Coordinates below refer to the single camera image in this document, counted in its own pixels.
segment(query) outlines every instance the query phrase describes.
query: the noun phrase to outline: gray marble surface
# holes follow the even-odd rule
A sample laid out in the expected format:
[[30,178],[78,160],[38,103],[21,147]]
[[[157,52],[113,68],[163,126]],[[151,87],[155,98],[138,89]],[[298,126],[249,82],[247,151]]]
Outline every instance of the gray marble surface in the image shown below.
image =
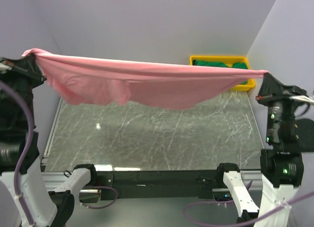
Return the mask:
[[259,169],[262,141],[246,92],[226,92],[173,111],[62,102],[46,171],[93,163],[99,170]]

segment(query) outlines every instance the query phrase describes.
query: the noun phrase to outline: wall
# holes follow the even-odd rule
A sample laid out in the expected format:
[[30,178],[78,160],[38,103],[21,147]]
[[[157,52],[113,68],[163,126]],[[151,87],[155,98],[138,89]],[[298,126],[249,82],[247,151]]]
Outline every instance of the wall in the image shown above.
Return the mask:
[[[25,50],[35,47],[58,52],[31,0],[2,0],[0,13],[3,14],[0,56],[20,58]],[[38,146],[42,152],[50,133],[58,99],[58,95],[47,85],[34,90],[35,122],[40,132]],[[18,211],[3,184],[0,184],[0,200],[1,226],[12,227],[18,217]]]
[[187,64],[246,55],[275,0],[33,0],[65,55]]
[[[314,90],[313,13],[313,0],[277,0],[247,55],[253,69],[269,70],[284,84],[297,85],[311,94]],[[259,88],[260,84],[250,97],[259,129],[265,138],[267,108],[254,100]],[[314,119],[313,108],[306,117]],[[306,170],[298,195],[314,189],[314,156],[304,154],[303,158]],[[307,199],[293,206],[298,226],[313,225],[313,200]]]

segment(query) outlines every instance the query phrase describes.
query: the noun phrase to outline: purple cable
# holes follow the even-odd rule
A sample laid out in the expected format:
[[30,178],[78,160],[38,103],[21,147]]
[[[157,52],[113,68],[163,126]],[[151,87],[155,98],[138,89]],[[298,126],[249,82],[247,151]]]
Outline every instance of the purple cable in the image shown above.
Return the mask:
[[116,189],[114,189],[114,188],[111,188],[111,187],[108,187],[108,186],[93,186],[91,188],[112,190],[115,193],[115,197],[109,204],[107,204],[105,206],[89,206],[89,205],[86,205],[85,203],[82,203],[83,206],[85,206],[85,207],[87,207],[89,209],[104,209],[106,207],[109,207],[109,206],[113,205],[113,203],[118,199],[118,191]]
[[[287,204],[288,205],[292,205],[292,204],[295,204],[297,202],[300,202],[300,201],[303,201],[305,199],[308,199],[310,197],[314,196],[314,191],[308,193],[308,194],[304,194],[298,198],[294,198],[294,199],[291,199],[289,201],[287,201]],[[266,212],[264,215],[256,218],[256,219],[253,219],[253,220],[250,220],[250,221],[246,221],[246,222],[243,222],[243,223],[239,223],[239,224],[231,224],[231,225],[213,225],[213,224],[206,224],[206,223],[202,223],[202,222],[198,222],[198,221],[195,221],[193,220],[192,218],[190,218],[185,212],[186,210],[191,207],[191,206],[196,206],[196,205],[199,205],[199,204],[217,204],[217,203],[221,203],[221,204],[229,204],[231,201],[223,201],[223,202],[216,202],[216,201],[200,201],[200,202],[195,202],[195,203],[192,203],[192,204],[189,204],[188,206],[186,206],[184,209],[183,209],[183,215],[191,222],[191,223],[194,223],[196,225],[199,225],[199,226],[204,226],[204,227],[245,227],[247,225],[251,225],[251,224],[254,224],[255,222],[258,222],[258,221],[261,221],[269,216],[271,216],[272,214],[278,212],[278,211],[281,211],[282,209],[284,209],[283,206],[278,206],[276,208],[274,208],[273,210],[271,211],[268,211]]]
[[25,198],[23,197],[21,187],[20,187],[19,178],[20,178],[20,168],[22,166],[22,162],[23,162],[24,158],[26,157],[26,154],[29,150],[29,146],[31,144],[31,140],[33,138],[34,119],[33,119],[31,111],[28,108],[28,105],[26,104],[24,99],[17,92],[15,92],[10,86],[8,86],[6,83],[4,83],[1,80],[0,80],[0,88],[4,92],[9,94],[19,104],[19,106],[22,108],[22,110],[26,116],[26,119],[27,119],[27,124],[28,124],[27,139],[26,139],[26,143],[25,143],[23,152],[22,152],[22,154],[21,154],[21,156],[20,156],[20,158],[16,164],[15,170],[14,170],[13,183],[14,183],[15,195],[18,197],[20,196],[19,202],[21,204],[23,211],[25,212],[25,216],[27,218],[27,221],[28,221],[29,225],[33,225],[34,219],[31,215],[31,212],[30,212],[27,204],[26,204]]

